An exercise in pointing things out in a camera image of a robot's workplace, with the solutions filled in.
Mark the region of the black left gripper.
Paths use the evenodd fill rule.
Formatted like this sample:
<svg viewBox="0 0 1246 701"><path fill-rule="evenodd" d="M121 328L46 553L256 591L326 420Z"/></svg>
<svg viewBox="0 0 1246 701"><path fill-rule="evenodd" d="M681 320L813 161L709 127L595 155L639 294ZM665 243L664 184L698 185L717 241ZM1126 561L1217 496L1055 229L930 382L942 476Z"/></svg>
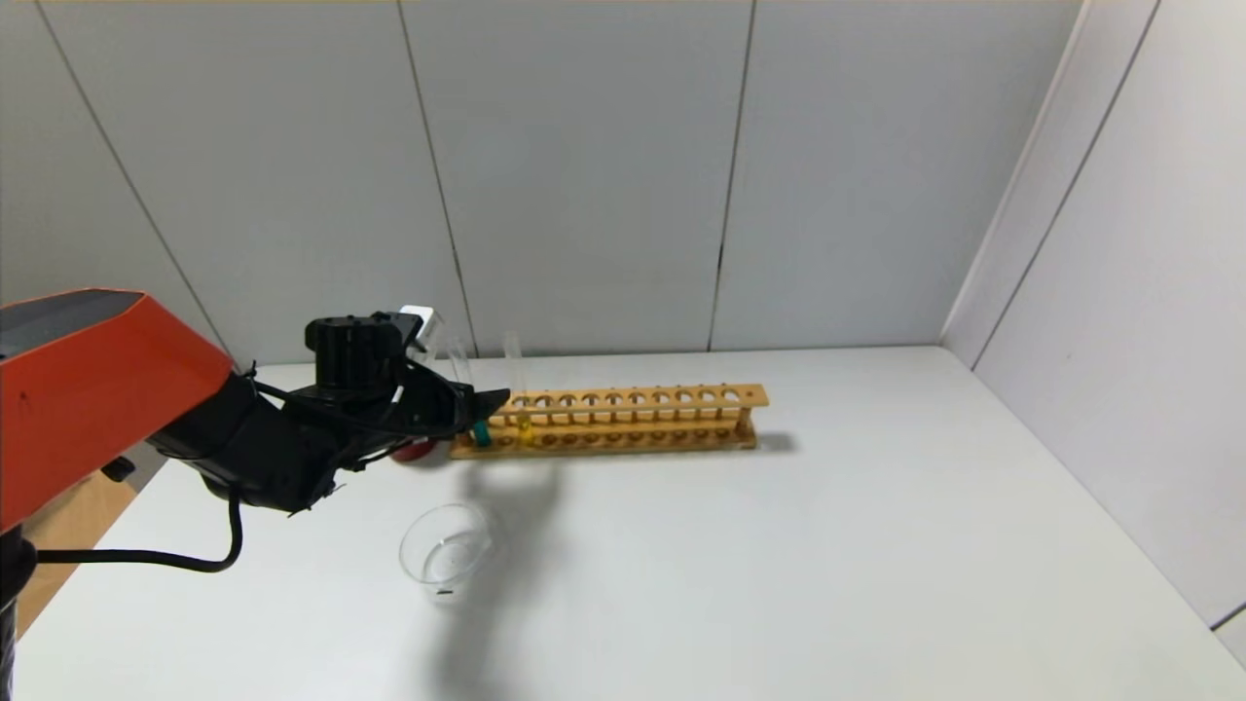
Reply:
<svg viewBox="0 0 1246 701"><path fill-rule="evenodd" d="M468 386L451 382L426 365L404 360L395 393L378 418L388 435L402 438L441 440L481 425L506 407L511 398L508 387L473 390L470 408Z"/></svg>

